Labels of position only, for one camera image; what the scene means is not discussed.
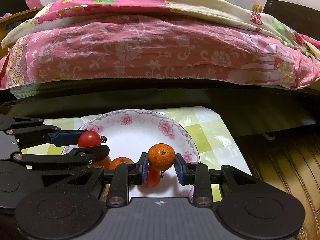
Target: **wooden floor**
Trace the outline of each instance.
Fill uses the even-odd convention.
[[[275,139],[262,134],[237,137],[252,175],[303,204],[306,218],[300,240],[320,239],[320,126],[309,125],[275,132]]]

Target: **orange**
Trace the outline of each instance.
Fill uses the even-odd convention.
[[[174,163],[175,153],[171,146],[165,143],[153,145],[148,151],[148,162],[156,171],[166,171]]]
[[[116,158],[110,163],[109,170],[114,170],[117,165],[119,165],[121,163],[128,163],[128,162],[133,162],[133,161],[127,157]]]
[[[89,165],[88,168],[91,168],[96,165],[101,165],[101,166],[103,166],[103,169],[106,171],[109,169],[110,163],[111,163],[111,159],[109,156],[107,156],[104,160],[97,161],[97,162],[94,162],[93,164]]]

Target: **pink quilt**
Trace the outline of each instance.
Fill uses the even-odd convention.
[[[90,78],[199,78],[303,88],[320,62],[258,32],[179,16],[120,15],[26,35],[0,61],[1,89]]]

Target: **plate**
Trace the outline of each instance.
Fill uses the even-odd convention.
[[[187,163],[200,162],[195,143],[186,130],[169,117],[142,109],[124,109],[102,114],[79,129],[94,130],[107,138],[111,160],[127,157],[137,162],[142,152],[157,143],[170,145]],[[77,145],[66,146],[62,155]],[[182,197],[192,199],[193,186],[181,186],[174,165],[164,172],[160,183],[151,188],[130,187],[131,197]]]

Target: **tablecloth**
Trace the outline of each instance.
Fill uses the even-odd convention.
[[[201,163],[209,169],[220,169],[221,165],[234,166],[248,174],[250,170],[238,146],[228,131],[221,117],[205,107],[184,107],[152,110],[175,120],[192,137],[200,155]],[[62,130],[79,129],[83,124],[99,114],[82,118],[61,118],[44,120],[44,124],[52,124]],[[63,147],[43,144],[22,150],[22,153],[60,155]],[[214,201],[221,200],[218,185],[212,185]]]

